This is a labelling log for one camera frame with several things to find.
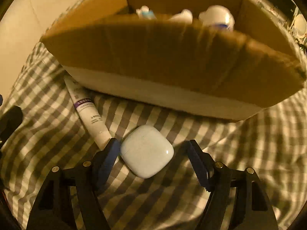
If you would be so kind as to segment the white purple cream tube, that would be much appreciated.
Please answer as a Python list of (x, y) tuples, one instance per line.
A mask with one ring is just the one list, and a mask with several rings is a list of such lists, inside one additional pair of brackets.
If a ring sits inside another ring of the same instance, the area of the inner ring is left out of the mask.
[(74, 108), (76, 109), (86, 130), (94, 139), (98, 148), (103, 150), (111, 139), (111, 134), (100, 116), (93, 100), (90, 98), (89, 93), (71, 76), (65, 76), (64, 82)]

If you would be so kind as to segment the white earbuds case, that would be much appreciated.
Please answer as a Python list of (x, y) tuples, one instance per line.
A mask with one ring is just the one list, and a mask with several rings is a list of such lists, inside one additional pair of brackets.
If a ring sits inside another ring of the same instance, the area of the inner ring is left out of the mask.
[(120, 155), (137, 177), (147, 179), (170, 162), (174, 148), (155, 127), (142, 125), (122, 142)]

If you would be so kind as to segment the white plush toy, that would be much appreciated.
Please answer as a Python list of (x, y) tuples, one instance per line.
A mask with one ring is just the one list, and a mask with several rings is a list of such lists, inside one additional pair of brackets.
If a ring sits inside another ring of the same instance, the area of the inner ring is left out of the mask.
[(192, 24), (193, 15), (190, 10), (184, 9), (180, 13), (173, 15), (168, 21)]

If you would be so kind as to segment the checkered grey white duvet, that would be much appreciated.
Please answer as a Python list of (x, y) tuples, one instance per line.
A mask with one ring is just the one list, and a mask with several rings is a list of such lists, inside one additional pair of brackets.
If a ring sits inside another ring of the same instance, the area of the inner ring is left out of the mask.
[[(72, 168), (98, 151), (70, 98), (66, 71), (42, 43), (28, 56), (1, 106), (21, 107), (23, 121), (2, 148), (1, 179), (13, 216), (26, 228), (35, 198), (54, 166)], [(306, 89), (250, 119), (223, 122), (97, 92), (91, 98), (112, 136), (140, 125), (158, 129), (174, 157), (155, 176), (136, 177), (117, 159), (99, 203), (112, 229), (194, 229), (209, 194), (181, 148), (196, 139), (229, 168), (252, 167), (287, 229), (306, 202)]]

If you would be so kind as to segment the brown cardboard box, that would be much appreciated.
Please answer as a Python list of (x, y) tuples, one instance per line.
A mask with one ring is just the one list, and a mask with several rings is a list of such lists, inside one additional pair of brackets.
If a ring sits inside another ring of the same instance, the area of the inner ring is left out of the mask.
[[(226, 7), (234, 30), (198, 16)], [(147, 6), (156, 19), (140, 19)], [(188, 9), (192, 24), (168, 21)], [(41, 37), (81, 85), (187, 113), (247, 119), (304, 86), (286, 33), (251, 0), (81, 0)]]

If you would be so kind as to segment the white bear figurine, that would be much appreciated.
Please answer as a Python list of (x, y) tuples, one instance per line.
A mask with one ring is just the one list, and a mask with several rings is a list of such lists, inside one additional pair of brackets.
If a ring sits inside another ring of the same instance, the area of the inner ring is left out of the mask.
[(137, 9), (136, 14), (140, 19), (146, 19), (146, 20), (156, 19), (154, 12), (150, 10), (147, 6), (142, 6), (140, 9)]

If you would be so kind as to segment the white oval vanity mirror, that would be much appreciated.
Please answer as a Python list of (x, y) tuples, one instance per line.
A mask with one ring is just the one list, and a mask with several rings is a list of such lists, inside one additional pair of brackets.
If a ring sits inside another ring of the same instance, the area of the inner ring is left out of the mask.
[(295, 33), (295, 36), (299, 39), (302, 39), (306, 35), (306, 19), (302, 14), (298, 14), (295, 16), (293, 24), (292, 24), (292, 31)]

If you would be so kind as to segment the white cylindrical bottle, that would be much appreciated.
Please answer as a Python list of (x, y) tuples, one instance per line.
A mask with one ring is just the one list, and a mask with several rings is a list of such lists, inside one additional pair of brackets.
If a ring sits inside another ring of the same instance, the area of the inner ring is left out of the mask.
[(199, 21), (204, 26), (215, 26), (234, 30), (235, 19), (231, 12), (224, 6), (213, 5), (198, 16)]

